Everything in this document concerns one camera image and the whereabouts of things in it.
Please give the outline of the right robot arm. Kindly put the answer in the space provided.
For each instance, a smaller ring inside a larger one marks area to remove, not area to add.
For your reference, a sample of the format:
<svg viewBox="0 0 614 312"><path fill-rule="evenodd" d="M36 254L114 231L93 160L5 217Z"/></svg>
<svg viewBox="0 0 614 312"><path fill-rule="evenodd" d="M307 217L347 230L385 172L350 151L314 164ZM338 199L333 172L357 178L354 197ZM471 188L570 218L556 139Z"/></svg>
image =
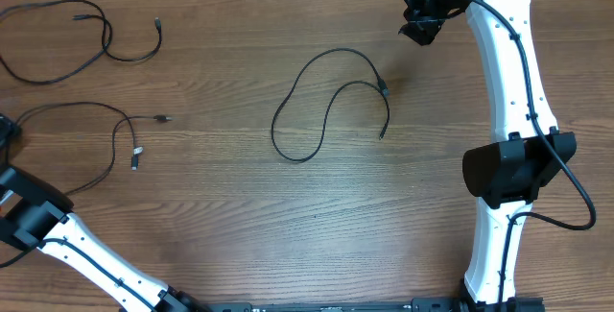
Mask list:
<svg viewBox="0 0 614 312"><path fill-rule="evenodd" d="M577 143L558 128L541 83L531 37L531 0L404 0L401 34L431 44L443 23L465 14L476 38L490 106L491 142L462 158L477 216L469 267L457 299L415 299L414 311L542 311L516 295L514 271L524 224L539 190Z"/></svg>

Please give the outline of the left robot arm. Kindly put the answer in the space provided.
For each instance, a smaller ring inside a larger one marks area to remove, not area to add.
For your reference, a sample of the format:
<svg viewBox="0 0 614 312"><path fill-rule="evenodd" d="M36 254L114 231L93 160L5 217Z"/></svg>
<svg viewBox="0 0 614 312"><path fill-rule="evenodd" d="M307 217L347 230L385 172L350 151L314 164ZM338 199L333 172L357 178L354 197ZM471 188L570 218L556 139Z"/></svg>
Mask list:
<svg viewBox="0 0 614 312"><path fill-rule="evenodd" d="M206 311L188 294L147 276L101 242L54 186L1 159L1 204L19 200L1 216L1 241L19 250L9 267L38 250L81 273L123 311Z"/></svg>

